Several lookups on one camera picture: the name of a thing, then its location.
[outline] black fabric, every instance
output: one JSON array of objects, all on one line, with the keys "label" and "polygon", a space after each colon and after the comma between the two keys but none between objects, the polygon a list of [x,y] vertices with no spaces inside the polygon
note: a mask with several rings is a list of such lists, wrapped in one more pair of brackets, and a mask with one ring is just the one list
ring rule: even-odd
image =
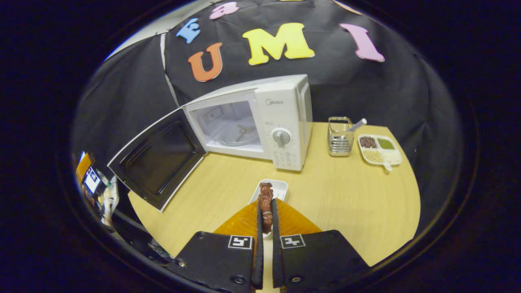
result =
[{"label": "black fabric", "polygon": [[72,149],[94,155],[94,166],[110,178],[107,163],[150,124],[177,108],[168,89],[159,36],[109,58],[85,87],[72,134]]},{"label": "black fabric", "polygon": [[[386,126],[409,159],[418,181],[422,231],[448,199],[459,176],[462,152],[461,121],[452,98],[436,72],[398,34],[366,16],[356,15],[329,0],[302,2],[238,1],[233,14],[211,20],[203,9],[166,35],[166,73],[180,104],[239,82],[291,74],[307,74],[311,86],[313,119],[348,116]],[[200,34],[190,43],[177,32],[198,18]],[[242,34],[264,29],[275,36],[288,22],[304,25],[312,58],[275,60],[252,66],[248,39]],[[349,23],[368,30],[383,63],[359,58],[351,35],[339,26]],[[205,70],[212,61],[206,48],[221,42],[222,71],[215,79],[194,79],[188,58],[197,52]]]}]

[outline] white plate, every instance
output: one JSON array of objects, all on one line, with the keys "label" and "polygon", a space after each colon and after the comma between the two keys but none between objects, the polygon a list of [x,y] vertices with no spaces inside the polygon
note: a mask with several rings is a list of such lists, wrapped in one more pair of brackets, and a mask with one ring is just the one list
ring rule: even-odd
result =
[{"label": "white plate", "polygon": [[[373,148],[363,147],[362,144],[360,143],[360,138],[362,138],[362,137],[373,138],[376,142],[376,148],[373,149]],[[390,141],[394,150],[388,150],[388,149],[382,148],[380,146],[380,142],[378,142],[378,139],[385,139],[385,140]],[[378,136],[378,135],[359,135],[358,136],[358,146],[360,147],[360,152],[362,153],[362,157],[364,157],[364,160],[369,164],[383,165],[388,171],[391,171],[392,170],[391,165],[400,165],[402,163],[402,154],[400,153],[400,150],[398,149],[398,146],[396,145],[394,140],[391,139],[390,137]],[[364,150],[379,152],[383,158],[383,162],[377,163],[377,162],[373,162],[373,161],[369,160],[368,158],[366,158],[366,156],[364,154]]]},{"label": "white plate", "polygon": [[[257,188],[253,192],[252,198],[250,199],[250,203],[256,201],[259,197],[259,194],[261,192],[261,187],[259,186],[261,183],[271,183],[273,185],[271,189],[273,190],[273,198],[274,199],[280,199],[283,202],[288,202],[288,184],[284,181],[280,180],[273,180],[273,179],[263,179],[257,184]],[[268,234],[262,234],[262,237],[264,239],[271,239],[273,238],[273,235],[270,233]]]}]

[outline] microwave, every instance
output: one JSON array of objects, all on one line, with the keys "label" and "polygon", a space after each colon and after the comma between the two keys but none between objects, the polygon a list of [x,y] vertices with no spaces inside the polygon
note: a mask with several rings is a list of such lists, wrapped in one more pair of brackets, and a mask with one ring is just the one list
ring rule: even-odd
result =
[{"label": "microwave", "polygon": [[307,75],[254,80],[190,101],[148,126],[107,164],[163,211],[208,152],[302,170],[313,125]]}]

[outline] metal utensil holder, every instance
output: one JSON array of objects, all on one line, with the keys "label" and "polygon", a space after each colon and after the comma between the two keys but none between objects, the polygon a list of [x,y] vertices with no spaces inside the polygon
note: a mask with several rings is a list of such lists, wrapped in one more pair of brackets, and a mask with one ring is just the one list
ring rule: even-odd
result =
[{"label": "metal utensil holder", "polygon": [[355,132],[348,131],[351,127],[353,127],[353,123],[347,117],[329,117],[327,135],[329,155],[349,156],[351,154],[355,140]]}]

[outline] light wood tabletop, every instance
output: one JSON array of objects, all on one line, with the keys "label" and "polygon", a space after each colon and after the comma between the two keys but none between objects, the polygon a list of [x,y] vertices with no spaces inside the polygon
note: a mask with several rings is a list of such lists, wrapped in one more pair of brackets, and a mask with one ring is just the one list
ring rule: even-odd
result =
[{"label": "light wood tabletop", "polygon": [[[134,192],[132,206],[152,237],[177,255],[197,231],[213,232],[246,206],[259,181],[288,183],[287,203],[322,230],[336,229],[372,266],[414,237],[420,216],[416,177],[402,148],[387,127],[366,125],[356,131],[348,157],[328,153],[327,123],[313,123],[302,171],[275,169],[273,162],[208,153],[160,213]],[[386,173],[364,161],[361,134],[392,138],[403,157]],[[264,240],[264,289],[272,288],[272,240]]]}]

